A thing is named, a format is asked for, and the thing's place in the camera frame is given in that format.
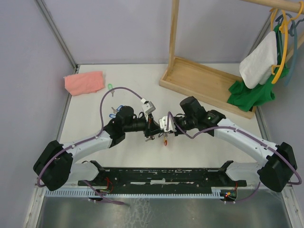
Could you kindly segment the red handled keyring holder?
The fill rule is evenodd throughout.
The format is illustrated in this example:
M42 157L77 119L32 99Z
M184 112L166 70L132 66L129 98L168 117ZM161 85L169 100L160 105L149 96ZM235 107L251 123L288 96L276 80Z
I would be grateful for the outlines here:
M163 144L164 144L164 146L167 146L168 145L168 133L163 133L162 136L163 136Z

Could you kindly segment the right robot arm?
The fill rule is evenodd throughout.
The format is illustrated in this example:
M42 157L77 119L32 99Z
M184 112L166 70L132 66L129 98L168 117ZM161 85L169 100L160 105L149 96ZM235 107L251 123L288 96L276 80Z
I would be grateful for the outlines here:
M254 136L224 114L216 110L206 111L193 96L182 100L180 106L184 115L174 117L168 114L167 120L176 134L186 134L189 130L197 129L198 132L192 139L207 133L232 144L254 159L252 163L226 162L224 170L218 173L218 181L222 185L228 186L234 181L250 181L281 192L287 184L292 184L290 179L293 175L298 178L297 185L302 183L296 171L297 164L291 145L285 142L276 144Z

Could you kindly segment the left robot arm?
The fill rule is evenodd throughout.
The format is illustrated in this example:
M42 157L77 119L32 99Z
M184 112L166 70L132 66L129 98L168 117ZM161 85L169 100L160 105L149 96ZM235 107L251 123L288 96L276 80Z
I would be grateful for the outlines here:
M163 124L164 121L156 123L152 114L137 117L133 108L123 106L101 133L66 144L51 141L35 162L33 170L50 191L57 190L66 183L82 180L101 185L105 180L101 165L96 161L79 163L79 160L116 146L125 139L128 132L143 132L146 138L152 138L163 132Z

